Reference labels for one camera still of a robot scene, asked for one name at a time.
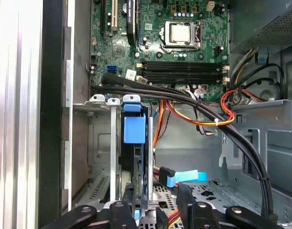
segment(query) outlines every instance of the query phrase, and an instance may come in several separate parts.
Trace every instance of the pcie slot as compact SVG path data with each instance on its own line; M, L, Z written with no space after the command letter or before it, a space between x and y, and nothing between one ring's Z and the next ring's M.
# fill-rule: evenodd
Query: pcie slot
M106 4L106 0L101 0L100 33L103 38L106 32Z

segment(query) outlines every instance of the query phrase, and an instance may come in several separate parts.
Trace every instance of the pci slot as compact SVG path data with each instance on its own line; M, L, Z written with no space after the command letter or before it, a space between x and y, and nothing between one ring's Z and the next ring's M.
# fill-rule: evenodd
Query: pci slot
M118 0L112 0L112 29L117 30Z

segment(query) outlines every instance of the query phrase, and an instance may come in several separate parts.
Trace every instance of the white connector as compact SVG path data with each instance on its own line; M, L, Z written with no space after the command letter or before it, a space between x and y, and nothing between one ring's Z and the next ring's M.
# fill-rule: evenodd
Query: white connector
M212 12L214 9L214 1L208 1L207 6L206 6L206 10L209 12Z

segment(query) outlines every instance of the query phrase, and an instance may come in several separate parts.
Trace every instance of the chip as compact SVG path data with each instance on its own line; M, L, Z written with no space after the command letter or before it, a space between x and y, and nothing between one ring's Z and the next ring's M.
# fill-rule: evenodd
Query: chip
M171 26L171 41L172 42L189 42L190 28L187 25L172 25Z

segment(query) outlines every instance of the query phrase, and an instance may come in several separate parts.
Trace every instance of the metal mesh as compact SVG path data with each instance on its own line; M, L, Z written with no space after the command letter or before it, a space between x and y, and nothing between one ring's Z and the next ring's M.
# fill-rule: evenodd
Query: metal mesh
M262 32L249 41L250 45L290 45L292 44L292 12L274 24L268 25Z

